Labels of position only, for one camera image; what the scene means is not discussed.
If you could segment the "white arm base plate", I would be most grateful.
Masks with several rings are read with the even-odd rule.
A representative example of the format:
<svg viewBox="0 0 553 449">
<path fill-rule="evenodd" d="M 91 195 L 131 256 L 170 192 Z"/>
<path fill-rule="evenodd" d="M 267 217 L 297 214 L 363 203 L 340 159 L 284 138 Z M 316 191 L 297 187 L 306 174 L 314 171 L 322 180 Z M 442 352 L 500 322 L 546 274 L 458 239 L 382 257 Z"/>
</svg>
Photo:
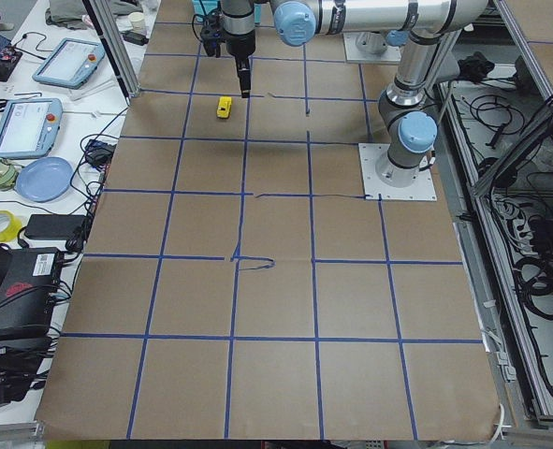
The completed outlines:
<svg viewBox="0 0 553 449">
<path fill-rule="evenodd" d="M 437 195 L 426 155 L 414 168 L 399 168 L 388 158 L 386 143 L 359 143 L 364 196 L 369 200 L 436 201 Z"/>
<path fill-rule="evenodd" d="M 343 43 L 347 63 L 397 65 L 400 62 L 400 48 L 389 46 L 381 33 L 344 33 Z"/>
</svg>

